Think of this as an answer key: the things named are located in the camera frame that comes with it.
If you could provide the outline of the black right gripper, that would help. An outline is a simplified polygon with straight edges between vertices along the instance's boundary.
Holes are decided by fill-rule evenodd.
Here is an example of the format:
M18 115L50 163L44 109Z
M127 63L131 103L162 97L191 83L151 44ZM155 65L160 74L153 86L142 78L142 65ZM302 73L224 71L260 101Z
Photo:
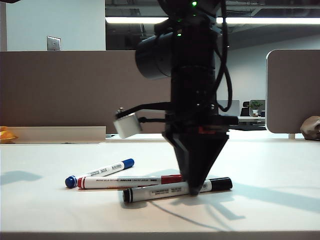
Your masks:
M197 112L191 116L166 116L162 136L172 145L189 194L200 193L214 162L229 139L232 126L239 124L237 116L220 115L215 110Z

